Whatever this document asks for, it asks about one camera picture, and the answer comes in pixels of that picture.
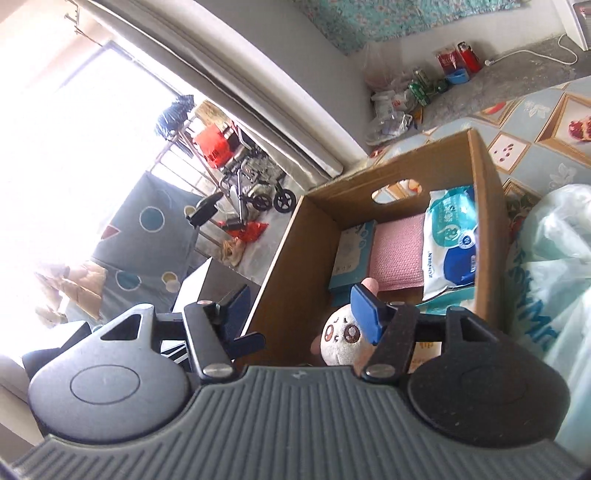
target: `red thermos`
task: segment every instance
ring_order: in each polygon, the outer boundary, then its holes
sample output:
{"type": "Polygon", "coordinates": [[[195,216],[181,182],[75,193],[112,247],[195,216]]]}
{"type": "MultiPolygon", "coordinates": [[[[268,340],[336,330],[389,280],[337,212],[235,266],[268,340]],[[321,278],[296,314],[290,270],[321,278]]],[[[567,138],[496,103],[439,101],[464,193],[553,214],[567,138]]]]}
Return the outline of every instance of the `red thermos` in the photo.
{"type": "Polygon", "coordinates": [[[480,65],[480,60],[478,60],[478,57],[470,45],[462,41],[457,44],[457,49],[460,51],[462,58],[466,62],[466,66],[472,73],[476,73],[481,70],[482,66],[480,65]]]}

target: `red basket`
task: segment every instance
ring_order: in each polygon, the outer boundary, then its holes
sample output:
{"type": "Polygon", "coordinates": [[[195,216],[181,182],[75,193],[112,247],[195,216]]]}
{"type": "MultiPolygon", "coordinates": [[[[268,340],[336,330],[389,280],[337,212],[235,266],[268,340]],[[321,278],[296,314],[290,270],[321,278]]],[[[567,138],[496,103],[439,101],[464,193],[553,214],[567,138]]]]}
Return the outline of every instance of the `red basket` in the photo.
{"type": "Polygon", "coordinates": [[[228,141],[215,125],[209,125],[201,133],[195,135],[193,143],[199,145],[211,168],[223,167],[232,158],[228,141]]]}

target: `plush toy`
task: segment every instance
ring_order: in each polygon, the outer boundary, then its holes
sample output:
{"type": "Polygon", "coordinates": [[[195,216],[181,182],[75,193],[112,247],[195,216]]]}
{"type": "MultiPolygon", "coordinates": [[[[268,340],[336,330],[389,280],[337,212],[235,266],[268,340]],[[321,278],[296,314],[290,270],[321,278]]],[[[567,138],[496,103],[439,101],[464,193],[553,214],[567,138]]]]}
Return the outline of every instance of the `plush toy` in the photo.
{"type": "MultiPolygon", "coordinates": [[[[361,282],[371,293],[378,293],[378,282],[366,278],[361,282]]],[[[312,342],[310,351],[322,355],[326,365],[352,365],[357,374],[367,364],[375,347],[369,343],[351,313],[351,305],[345,305],[334,312],[312,342]]]]}

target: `white cord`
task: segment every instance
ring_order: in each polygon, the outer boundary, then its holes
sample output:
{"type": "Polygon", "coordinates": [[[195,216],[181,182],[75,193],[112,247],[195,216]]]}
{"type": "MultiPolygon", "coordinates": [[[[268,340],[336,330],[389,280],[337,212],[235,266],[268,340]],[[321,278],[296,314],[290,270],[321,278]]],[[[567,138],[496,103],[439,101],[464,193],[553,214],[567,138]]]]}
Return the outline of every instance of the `white cord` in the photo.
{"type": "Polygon", "coordinates": [[[577,56],[577,54],[576,54],[575,52],[573,52],[573,51],[572,51],[570,48],[568,48],[568,47],[565,47],[565,46],[563,46],[563,45],[561,45],[561,44],[560,44],[560,40],[562,40],[562,37],[564,37],[565,35],[566,35],[566,33],[563,33],[563,34],[560,36],[560,38],[558,39],[558,46],[559,46],[560,48],[562,48],[563,50],[566,50],[566,51],[569,51],[569,52],[571,52],[571,53],[574,55],[574,58],[575,58],[575,60],[574,60],[574,61],[571,61],[571,62],[562,61],[562,60],[555,59],[555,58],[552,58],[552,57],[549,57],[549,56],[546,56],[546,55],[542,55],[541,53],[536,53],[536,52],[534,52],[534,51],[531,51],[531,50],[517,50],[517,51],[514,51],[514,52],[512,52],[512,53],[509,53],[509,54],[507,54],[507,55],[504,55],[504,56],[502,56],[502,57],[501,57],[501,58],[499,58],[499,59],[485,60],[485,62],[484,62],[484,65],[486,65],[487,67],[489,67],[489,66],[491,66],[493,63],[496,63],[496,62],[498,62],[498,61],[500,61],[500,60],[502,60],[502,59],[505,59],[505,58],[507,58],[507,57],[510,57],[511,55],[515,55],[516,53],[531,53],[532,55],[535,55],[536,57],[541,57],[541,58],[543,58],[543,59],[548,59],[548,60],[552,60],[552,61],[557,61],[558,63],[561,63],[562,65],[574,65],[575,63],[577,63],[577,62],[579,61],[579,57],[578,57],[578,56],[577,56]]]}

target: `box handle hole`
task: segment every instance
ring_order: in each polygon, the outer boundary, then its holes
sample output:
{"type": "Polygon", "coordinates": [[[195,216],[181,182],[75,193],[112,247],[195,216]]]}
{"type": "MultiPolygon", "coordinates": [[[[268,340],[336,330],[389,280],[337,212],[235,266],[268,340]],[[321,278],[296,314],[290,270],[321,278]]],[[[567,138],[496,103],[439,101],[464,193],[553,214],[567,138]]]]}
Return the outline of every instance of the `box handle hole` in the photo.
{"type": "Polygon", "coordinates": [[[386,185],[372,193],[375,203],[392,203],[409,197],[419,195],[423,191],[421,184],[413,179],[400,180],[396,183],[386,185]]]}

